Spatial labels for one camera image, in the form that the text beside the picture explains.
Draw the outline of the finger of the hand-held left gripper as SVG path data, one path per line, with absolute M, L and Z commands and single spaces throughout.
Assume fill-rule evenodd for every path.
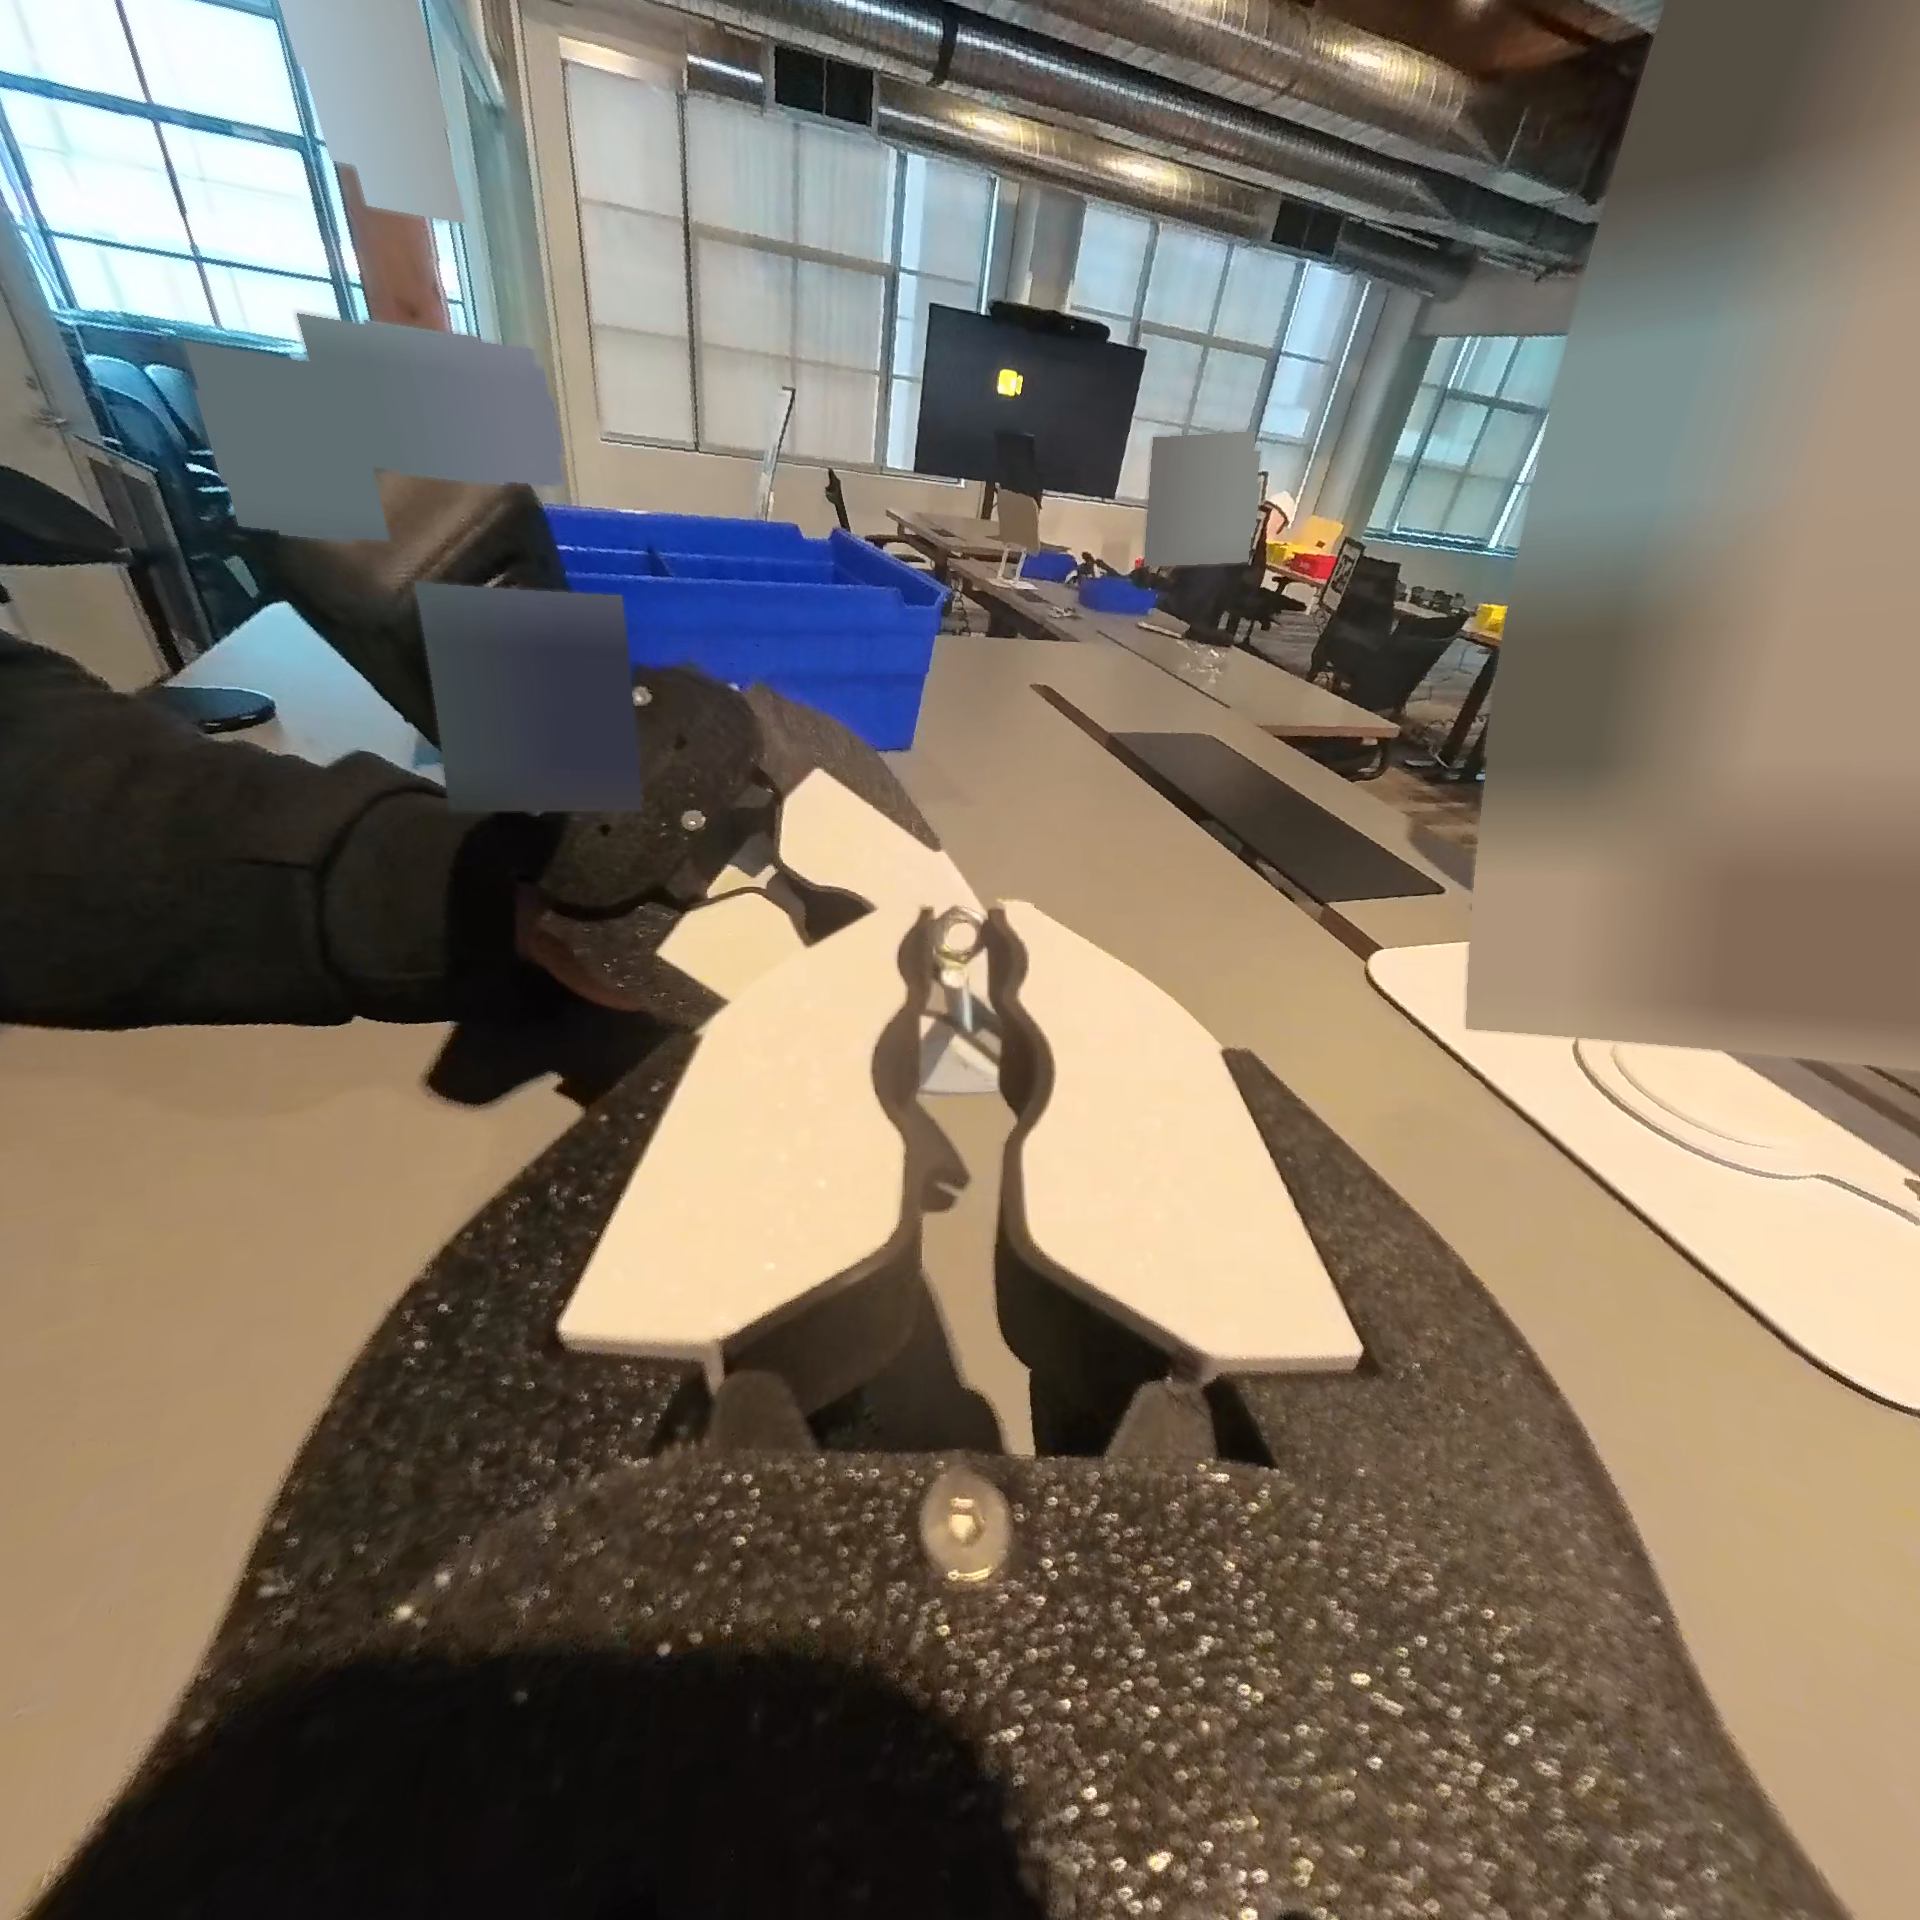
M 797 927 L 764 896 L 728 896 L 687 911 L 687 919 L 658 943 L 658 956 L 721 1001 L 737 1001 L 762 976 L 780 966 L 788 956 L 811 953 L 825 941 L 800 941 Z M 976 989 L 990 991 L 984 956 L 972 960 Z M 1002 1057 L 984 1057 L 956 1042 L 943 1022 L 940 976 L 920 998 L 920 1091 L 940 1097 L 998 1094 Z
M 755 795 L 732 822 L 747 839 L 704 900 L 764 896 L 800 941 L 825 941 L 879 906 L 972 924 L 990 916 L 947 850 L 928 847 L 824 769 L 780 796 Z

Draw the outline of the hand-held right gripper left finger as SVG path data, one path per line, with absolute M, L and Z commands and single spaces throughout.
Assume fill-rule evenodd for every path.
M 935 916 L 879 906 L 723 1005 L 557 1311 L 569 1353 L 704 1380 L 873 1380 L 907 1349 L 925 1214 L 966 1187 L 925 1108 Z

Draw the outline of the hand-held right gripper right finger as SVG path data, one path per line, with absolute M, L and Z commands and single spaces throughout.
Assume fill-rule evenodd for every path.
M 1091 934 L 990 916 L 1002 1248 L 1189 1380 L 1351 1373 L 1362 1331 L 1223 1043 Z

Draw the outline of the person's left forearm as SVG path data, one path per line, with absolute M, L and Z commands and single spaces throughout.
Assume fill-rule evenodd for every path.
M 556 839 L 374 752 L 218 746 L 0 643 L 5 1026 L 456 1022 L 515 986 Z

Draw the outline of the person's left hand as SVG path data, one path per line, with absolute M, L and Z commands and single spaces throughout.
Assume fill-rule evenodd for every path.
M 698 976 L 670 964 L 641 933 L 569 919 L 530 882 L 515 887 L 515 956 L 583 1005 L 647 1018 L 670 1030 L 698 1030 L 723 1005 Z

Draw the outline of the blue plastic bin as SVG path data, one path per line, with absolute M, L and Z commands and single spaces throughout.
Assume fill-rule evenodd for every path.
M 891 550 L 795 521 L 545 507 L 569 592 L 614 595 L 631 667 L 764 685 L 879 752 L 914 746 L 947 589 Z

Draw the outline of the black desk mat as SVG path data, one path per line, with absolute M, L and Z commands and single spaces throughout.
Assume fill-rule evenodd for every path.
M 1188 817 L 1227 829 L 1244 856 L 1321 906 L 1447 889 L 1443 880 L 1418 872 L 1209 732 L 1113 732 L 1109 752 Z

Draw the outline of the white sign stand base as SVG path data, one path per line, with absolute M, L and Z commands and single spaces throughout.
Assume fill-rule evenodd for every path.
M 1632 1219 L 1790 1356 L 1916 1419 L 1916 1144 L 1809 1073 L 1467 1022 L 1467 943 L 1364 960 L 1367 989 L 1516 1123 L 1564 1190 Z

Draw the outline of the black office chair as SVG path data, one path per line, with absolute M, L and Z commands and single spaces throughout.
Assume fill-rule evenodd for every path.
M 1167 566 L 1156 589 L 1160 612 L 1180 623 L 1183 639 L 1235 643 L 1241 630 L 1265 630 L 1279 614 L 1303 614 L 1298 600 L 1268 582 L 1268 566 L 1209 562 L 1209 566 Z
M 1403 566 L 1357 557 L 1314 643 L 1308 675 L 1376 716 L 1403 720 L 1408 695 L 1464 637 L 1471 609 L 1397 605 Z

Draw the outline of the black television screen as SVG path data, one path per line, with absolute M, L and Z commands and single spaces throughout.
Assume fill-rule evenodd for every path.
M 932 305 L 913 471 L 1117 500 L 1148 350 L 1093 328 Z

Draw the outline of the grid pane window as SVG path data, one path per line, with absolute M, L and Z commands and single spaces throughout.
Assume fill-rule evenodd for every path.
M 1558 333 L 1427 342 L 1408 415 L 1364 532 L 1478 554 L 1516 554 L 1564 364 Z
M 1364 276 L 1091 201 L 1068 313 L 1142 350 L 1117 502 L 1148 502 L 1156 436 L 1252 433 L 1268 494 L 1298 494 Z
M 564 49 L 591 408 L 614 445 L 914 466 L 935 305 L 990 305 L 1006 191 L 873 132 Z
M 66 316 L 301 342 L 352 309 L 274 4 L 7 0 L 0 158 Z

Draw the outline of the metal ventilation duct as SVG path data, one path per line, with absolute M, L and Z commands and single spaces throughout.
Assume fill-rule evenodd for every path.
M 1321 4 L 677 0 L 665 10 L 1209 162 L 1279 198 L 1571 279 L 1602 130 Z

